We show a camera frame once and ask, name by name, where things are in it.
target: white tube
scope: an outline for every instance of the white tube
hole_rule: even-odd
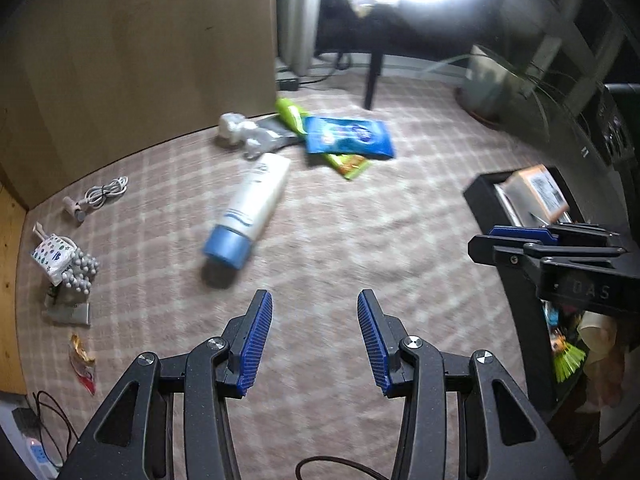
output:
[[[258,159],[211,232],[204,246],[207,256],[235,269],[244,266],[278,203],[289,165],[288,158],[274,153]]]

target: yellow-green brush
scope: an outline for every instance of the yellow-green brush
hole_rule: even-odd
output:
[[[580,369],[580,365],[587,354],[578,347],[567,342],[559,332],[552,332],[551,349],[554,353],[554,369],[556,381],[562,383]]]

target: checkered cloth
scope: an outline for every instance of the checkered cloth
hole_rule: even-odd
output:
[[[292,164],[283,199],[228,288],[203,279],[202,247],[251,164],[218,147],[215,128],[111,164],[28,213],[16,311],[29,390],[52,393],[82,430],[140,352],[162,358],[190,351],[221,334],[257,288],[273,295],[271,331],[255,386],[242,401],[228,402],[245,479],[292,478],[295,463],[315,454],[350,458],[390,475],[402,400],[385,399],[374,384],[356,317],[363,288],[372,288],[383,310],[409,333],[441,351],[490,349],[524,387],[498,274],[466,254],[479,230],[462,191],[479,173],[530,166],[543,156],[470,118],[452,87],[439,82],[382,77],[370,112],[361,108],[361,76],[337,75],[325,84],[287,96],[315,114],[385,121],[396,158],[374,161],[348,182],[328,166],[309,167],[301,146],[285,148],[281,153]],[[63,196],[80,197],[120,175],[129,176],[129,190],[82,225],[63,212]],[[101,262],[89,298],[92,326],[75,329],[97,359],[95,397],[68,362],[74,330],[41,318],[47,282],[29,256],[36,220]],[[177,396],[179,479],[185,478],[181,409]],[[448,412],[447,477],[456,478],[455,402]],[[50,425],[64,442],[60,425],[53,419]],[[309,479],[359,475],[340,465],[306,468]]]

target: metal bolt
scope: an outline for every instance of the metal bolt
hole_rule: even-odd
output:
[[[402,342],[404,343],[404,346],[406,346],[407,348],[412,348],[414,350],[422,346],[422,339],[420,339],[417,335],[408,335],[402,340]]]
[[[149,366],[154,362],[154,355],[151,352],[144,352],[138,356],[138,364],[140,366]]]
[[[226,341],[221,337],[212,337],[207,341],[207,346],[212,350],[220,350],[224,348],[226,345]]]
[[[478,350],[476,352],[476,361],[482,363],[483,365],[487,365],[494,361],[494,355],[487,350]]]

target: barcode label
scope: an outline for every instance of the barcode label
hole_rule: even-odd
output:
[[[550,215],[564,206],[565,202],[562,193],[555,181],[546,172],[530,176],[529,183],[536,190]]]

